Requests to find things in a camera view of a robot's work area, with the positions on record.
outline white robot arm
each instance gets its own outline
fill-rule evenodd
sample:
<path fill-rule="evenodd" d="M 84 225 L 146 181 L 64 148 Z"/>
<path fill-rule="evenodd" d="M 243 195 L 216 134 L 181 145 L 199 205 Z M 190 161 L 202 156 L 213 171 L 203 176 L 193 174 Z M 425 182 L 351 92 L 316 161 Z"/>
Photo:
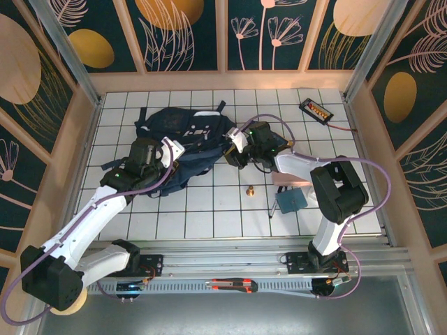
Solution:
<path fill-rule="evenodd" d="M 368 194 L 352 164 L 309 160 L 292 154 L 286 150 L 289 144 L 277 137 L 267 122 L 252 123 L 245 132 L 237 128 L 228 132 L 234 144 L 226 154 L 229 164 L 242 169 L 250 162 L 261 163 L 265 169 L 313 183 L 323 218 L 309 244 L 309 258 L 316 269 L 327 267 L 337 255 L 338 237 L 346 222 L 368 202 Z M 336 181 L 342 182 L 342 186 L 336 187 Z"/>
<path fill-rule="evenodd" d="M 174 161 L 183 154 L 184 148 L 178 142 L 166 137 L 163 141 L 170 145 Z M 153 140 L 137 139 L 131 146 L 129 157 L 121 163 L 124 168 L 117 166 L 107 172 L 94 196 L 60 232 L 40 248 L 28 246 L 23 251 L 20 256 L 22 271 L 59 245 L 24 276 L 22 288 L 25 292 L 64 311 L 88 285 L 113 272 L 137 269 L 139 248 L 123 240 L 114 241 L 106 249 L 81 258 L 101 230 L 135 196 L 113 195 L 143 190 L 160 179 L 170 163 L 169 149 L 166 144 L 161 147 Z"/>

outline brass fitting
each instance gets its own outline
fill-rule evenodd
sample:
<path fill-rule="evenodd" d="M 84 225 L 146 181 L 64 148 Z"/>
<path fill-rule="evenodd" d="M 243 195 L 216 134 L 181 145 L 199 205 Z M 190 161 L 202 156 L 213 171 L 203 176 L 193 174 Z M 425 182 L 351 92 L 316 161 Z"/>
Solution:
<path fill-rule="evenodd" d="M 247 195 L 249 197 L 252 197 L 254 195 L 254 187 L 253 186 L 249 186 L 247 189 Z"/>

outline navy blue backpack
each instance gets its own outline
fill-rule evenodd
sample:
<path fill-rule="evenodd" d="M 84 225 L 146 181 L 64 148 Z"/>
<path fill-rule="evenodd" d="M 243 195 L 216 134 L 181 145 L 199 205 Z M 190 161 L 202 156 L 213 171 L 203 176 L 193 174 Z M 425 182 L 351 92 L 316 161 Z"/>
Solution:
<path fill-rule="evenodd" d="M 187 110 L 167 107 L 146 120 L 146 107 L 142 107 L 140 118 L 135 122 L 138 137 L 150 137 L 161 142 L 168 136 L 177 140 L 185 152 L 177 159 L 177 169 L 162 186 L 148 194 L 164 197 L 186 187 L 191 177 L 208 173 L 214 163 L 223 156 L 231 142 L 225 134 L 236 127 L 228 117 L 221 114 L 225 106 L 222 101 L 216 111 Z"/>

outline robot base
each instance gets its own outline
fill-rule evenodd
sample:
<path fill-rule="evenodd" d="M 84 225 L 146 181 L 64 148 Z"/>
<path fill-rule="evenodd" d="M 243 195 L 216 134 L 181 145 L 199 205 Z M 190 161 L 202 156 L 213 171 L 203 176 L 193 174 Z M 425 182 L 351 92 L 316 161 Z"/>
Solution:
<path fill-rule="evenodd" d="M 288 274 L 336 274 L 339 271 L 337 266 L 342 271 L 349 272 L 346 254 L 340 249 L 330 255 L 322 256 L 310 242 L 309 251 L 291 252 L 285 256 Z"/>

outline white tile floor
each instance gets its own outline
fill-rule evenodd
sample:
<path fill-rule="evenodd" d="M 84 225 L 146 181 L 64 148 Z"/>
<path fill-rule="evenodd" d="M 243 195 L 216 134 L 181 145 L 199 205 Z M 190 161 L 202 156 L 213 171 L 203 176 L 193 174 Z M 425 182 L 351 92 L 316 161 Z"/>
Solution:
<path fill-rule="evenodd" d="M 129 153 L 130 144 L 136 137 L 133 122 L 138 119 L 142 106 L 148 107 L 149 116 L 166 106 L 210 109 L 225 100 L 227 106 L 223 114 L 239 124 L 262 113 L 274 114 L 287 121 L 297 139 L 295 148 L 304 154 L 358 157 L 352 133 L 322 126 L 301 112 L 298 104 L 306 98 L 322 103 L 331 111 L 334 125 L 349 126 L 339 92 L 334 89 L 109 93 L 80 190 L 78 208 L 87 203 L 99 186 L 104 175 L 100 165 Z M 273 131 L 288 137 L 287 132 L 284 133 L 287 130 L 279 122 L 270 125 Z M 361 166 L 354 165 L 365 182 Z M 247 196 L 248 185 L 254 186 L 255 196 Z M 239 171 L 222 158 L 210 173 L 191 178 L 183 191 L 161 199 L 138 196 L 112 219 L 99 239 L 135 241 L 314 235 L 322 214 L 312 200 L 308 201 L 307 208 L 297 213 L 277 211 L 272 219 L 268 218 L 268 208 L 272 206 L 276 192 L 270 174 L 262 174 L 252 165 Z M 355 222 L 348 233 L 379 235 L 381 228 L 372 214 Z"/>

